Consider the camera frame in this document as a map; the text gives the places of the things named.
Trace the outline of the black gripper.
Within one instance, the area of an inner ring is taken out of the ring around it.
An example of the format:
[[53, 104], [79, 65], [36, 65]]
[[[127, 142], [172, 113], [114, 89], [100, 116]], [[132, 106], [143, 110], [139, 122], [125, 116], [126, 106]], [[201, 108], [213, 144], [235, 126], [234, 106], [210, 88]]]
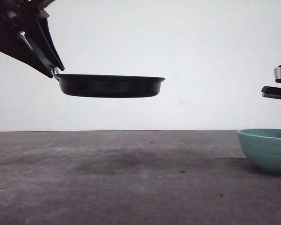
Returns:
[[65, 67], [55, 49], [46, 8], [52, 0], [0, 0], [0, 52], [17, 59], [49, 78], [52, 69], [33, 51], [41, 49], [53, 68]]

